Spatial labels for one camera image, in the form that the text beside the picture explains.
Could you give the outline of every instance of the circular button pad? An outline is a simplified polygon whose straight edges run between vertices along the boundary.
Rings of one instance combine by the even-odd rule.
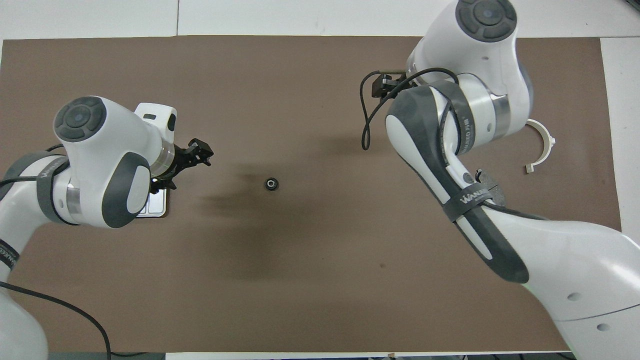
[[[62,140],[80,142],[100,130],[106,115],[107,109],[102,99],[96,96],[80,97],[58,111],[53,126]]]
[[[516,28],[516,11],[509,0],[459,0],[458,25],[470,37],[482,42],[498,42]]]

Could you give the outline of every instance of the black cable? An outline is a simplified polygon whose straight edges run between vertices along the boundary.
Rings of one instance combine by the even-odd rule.
[[[45,151],[53,151],[53,150],[58,149],[60,147],[63,147],[63,145],[61,143],[59,143],[58,145],[53,145],[52,147],[48,148]]]
[[[386,96],[384,96],[384,98],[380,100],[380,103],[376,106],[376,108],[373,109],[373,111],[371,112],[371,115],[367,115],[367,109],[364,106],[364,99],[362,98],[362,87],[364,86],[364,82],[367,81],[367,79],[370,78],[371,76],[375,75],[376,72],[370,73],[362,80],[362,83],[360,83],[360,98],[362,99],[362,109],[365,115],[365,125],[364,125],[364,129],[362,129],[362,137],[360,139],[360,142],[363,150],[369,150],[369,146],[371,145],[371,130],[369,129],[369,124],[371,123],[371,120],[373,120],[373,117],[376,116],[376,113],[378,112],[378,110],[380,110],[380,108],[385,104],[387,100],[395,97],[396,94],[399,93],[408,83],[413,81],[415,78],[422,76],[424,74],[428,74],[430,72],[442,72],[444,74],[449,75],[456,84],[459,83],[458,77],[452,71],[447,70],[445,68],[431,67],[429,69],[418,71],[415,74],[411,75],[410,77],[402,80],[400,84],[396,85],[396,87],[393,90],[391,90]]]
[[[447,105],[444,107],[442,116],[440,117],[440,125],[438,126],[438,136],[440,138],[440,152],[442,153],[442,162],[445,167],[449,166],[449,160],[447,160],[447,154],[444,149],[444,123],[447,121],[447,115],[451,110],[451,100],[447,99]]]
[[[364,103],[364,95],[362,94],[362,90],[364,89],[364,83],[373,76],[380,73],[380,70],[372,71],[368,73],[360,82],[360,104],[362,105],[362,112],[364,113],[365,121],[369,118],[369,114],[367,114],[367,105]],[[371,132],[367,132],[367,143],[371,143]]]
[[[500,211],[501,213],[505,213],[505,214],[509,214],[509,215],[515,215],[515,216],[521,217],[521,218],[530,218],[530,219],[533,219],[533,220],[544,220],[544,221],[549,220],[549,219],[547,219],[545,217],[541,217],[539,215],[523,213],[522,211],[509,209],[509,208],[507,208],[505,206],[492,204],[491,202],[488,202],[488,201],[484,201],[482,203],[482,205],[486,206],[487,208],[493,209],[495,211]]]
[[[85,319],[89,320],[94,326],[96,326],[96,328],[98,328],[98,330],[100,331],[100,333],[102,334],[102,338],[104,339],[104,346],[107,348],[107,360],[111,360],[111,344],[109,343],[109,336],[107,336],[107,332],[104,330],[104,328],[102,327],[102,325],[100,325],[100,323],[98,322],[98,320],[94,319],[91,315],[89,315],[88,313],[86,313],[84,310],[80,309],[79,307],[69,304],[68,302],[64,301],[64,300],[60,300],[58,298],[55,298],[53,296],[49,296],[43,293],[39,293],[33,290],[29,290],[29,289],[25,289],[25,288],[21,288],[20,286],[16,286],[16,285],[11,285],[8,284],[4,281],[0,281],[0,287],[5,288],[5,289],[9,289],[12,291],[16,291],[19,293],[23,293],[26,295],[31,295],[40,299],[44,299],[44,300],[48,300],[51,302],[55,302],[58,305],[62,305],[64,307],[66,307],[67,309],[71,309],[73,311],[75,311],[76,313],[82,315]]]
[[[133,356],[138,356],[142,354],[148,354],[148,352],[135,352],[133,354],[121,354],[119,352],[111,352],[111,355],[118,356],[118,357],[133,357]]]
[[[11,184],[11,183],[19,183],[21,181],[35,181],[35,180],[36,180],[36,176],[12,177],[10,179],[4,179],[0,181],[0,188],[3,187],[4,185]]]
[[[568,357],[566,355],[562,355],[559,352],[556,352],[556,355],[558,355],[559,357],[562,357],[564,359],[568,359],[568,360],[576,360],[575,357]]]

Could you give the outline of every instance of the black nut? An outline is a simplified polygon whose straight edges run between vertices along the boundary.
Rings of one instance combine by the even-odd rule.
[[[280,186],[280,183],[275,177],[270,177],[264,181],[264,187],[271,192],[277,190],[278,186]]]

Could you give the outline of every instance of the white robotic arm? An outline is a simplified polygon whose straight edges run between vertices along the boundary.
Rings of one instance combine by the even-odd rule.
[[[133,113],[97,96],[62,107],[54,131],[67,156],[28,154],[0,183],[0,282],[44,223],[122,227],[150,191],[175,188],[172,178],[184,168],[210,165],[206,143],[173,144],[176,115],[174,108],[149,103]],[[42,328],[0,288],[0,359],[46,358]]]
[[[452,2],[413,50],[388,137],[482,260],[523,284],[580,360],[640,356],[640,247],[595,224],[549,221],[501,206],[457,155],[524,127],[532,88],[515,54],[508,0]]]

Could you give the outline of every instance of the strap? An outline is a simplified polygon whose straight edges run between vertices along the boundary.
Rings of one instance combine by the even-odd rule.
[[[50,162],[36,178],[36,194],[38,196],[38,204],[42,213],[51,221],[59,224],[77,225],[66,222],[60,217],[53,203],[53,181],[54,177],[69,167],[69,159],[66,156],[60,156]]]
[[[5,263],[9,270],[13,270],[19,258],[20,254],[11,245],[0,239],[0,263]]]
[[[34,162],[46,158],[47,156],[54,156],[55,154],[51,154],[46,151],[38,151],[32,152],[30,154],[26,154],[25,156],[18,159],[15,163],[13,163],[9,169],[7,169],[6,174],[4,175],[3,180],[11,179],[12,177],[19,177],[20,174],[27,169]],[[9,183],[0,188],[0,200],[4,198],[4,196],[11,190],[13,183]]]
[[[462,189],[455,196],[452,196],[451,199],[442,206],[442,209],[449,218],[449,221],[455,222],[469,210],[480,205],[483,201],[492,198],[493,195],[485,185],[475,183]]]
[[[438,90],[440,95],[451,102],[459,134],[456,154],[468,152],[476,142],[476,123],[465,94],[459,85],[446,80],[436,81],[429,86]]]

